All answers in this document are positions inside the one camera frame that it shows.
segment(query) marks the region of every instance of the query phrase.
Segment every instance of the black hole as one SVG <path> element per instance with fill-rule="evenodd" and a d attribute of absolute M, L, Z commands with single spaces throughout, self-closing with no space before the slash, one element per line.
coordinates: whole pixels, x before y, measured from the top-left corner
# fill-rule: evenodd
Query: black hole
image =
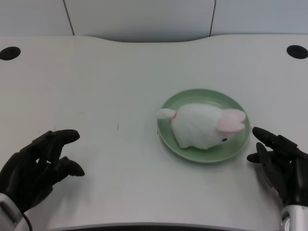
<path fill-rule="evenodd" d="M 20 49 L 18 47 L 7 47 L 0 51 L 0 59 L 12 60 L 20 55 Z"/>
<path fill-rule="evenodd" d="M 287 53 L 296 59 L 306 59 L 308 57 L 307 49 L 298 45 L 289 46 Z"/>

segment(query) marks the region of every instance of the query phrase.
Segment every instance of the bunny ear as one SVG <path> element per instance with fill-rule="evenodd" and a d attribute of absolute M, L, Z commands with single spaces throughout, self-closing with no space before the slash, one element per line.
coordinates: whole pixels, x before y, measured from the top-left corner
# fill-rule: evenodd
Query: bunny ear
<path fill-rule="evenodd" d="M 236 109 L 226 109 L 217 124 L 217 130 L 226 133 L 238 133 L 245 129 L 243 122 L 246 119 L 244 112 Z"/>
<path fill-rule="evenodd" d="M 246 114 L 243 111 L 237 109 L 225 109 L 222 110 L 222 116 L 229 117 L 234 121 L 243 123 L 246 120 Z"/>

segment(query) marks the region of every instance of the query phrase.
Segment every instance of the green plate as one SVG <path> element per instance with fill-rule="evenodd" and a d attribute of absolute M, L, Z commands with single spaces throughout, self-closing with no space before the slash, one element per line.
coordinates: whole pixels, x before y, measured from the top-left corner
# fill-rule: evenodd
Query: green plate
<path fill-rule="evenodd" d="M 234 99 L 229 96 L 207 89 L 182 91 L 168 99 L 162 108 L 177 110 L 181 106 L 188 103 L 207 103 L 221 109 L 233 108 L 245 111 Z M 199 163 L 223 161 L 237 155 L 248 143 L 250 134 L 250 124 L 247 118 L 245 122 L 245 130 L 239 134 L 236 134 L 234 139 L 227 144 L 218 145 L 207 150 L 193 147 L 182 149 L 179 147 L 173 135 L 168 119 L 157 120 L 157 125 L 161 139 L 172 151 L 185 159 Z"/>

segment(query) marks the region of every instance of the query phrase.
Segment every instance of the stuffed bunny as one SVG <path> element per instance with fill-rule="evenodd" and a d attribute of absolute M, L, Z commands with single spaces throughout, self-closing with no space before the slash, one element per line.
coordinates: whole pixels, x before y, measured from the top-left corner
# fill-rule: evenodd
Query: stuffed bunny
<path fill-rule="evenodd" d="M 190 103 L 177 111 L 167 108 L 157 113 L 159 119 L 170 119 L 173 134 L 181 148 L 194 146 L 208 149 L 231 140 L 245 129 L 246 114 L 236 109 Z"/>

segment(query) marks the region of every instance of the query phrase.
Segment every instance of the table surface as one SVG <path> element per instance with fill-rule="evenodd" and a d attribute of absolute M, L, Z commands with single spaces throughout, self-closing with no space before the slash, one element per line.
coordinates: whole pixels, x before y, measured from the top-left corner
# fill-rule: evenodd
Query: table surface
<path fill-rule="evenodd" d="M 0 61 L 0 167 L 47 130 L 76 129 L 63 156 L 84 168 L 28 212 L 35 230 L 170 223 L 274 231 L 277 194 L 242 154 L 218 164 L 175 156 L 160 140 L 156 111 L 173 94 L 221 91 L 253 125 L 308 150 L 306 35 L 226 35 L 181 43 L 120 43 L 91 37 L 0 38 L 21 55 Z"/>

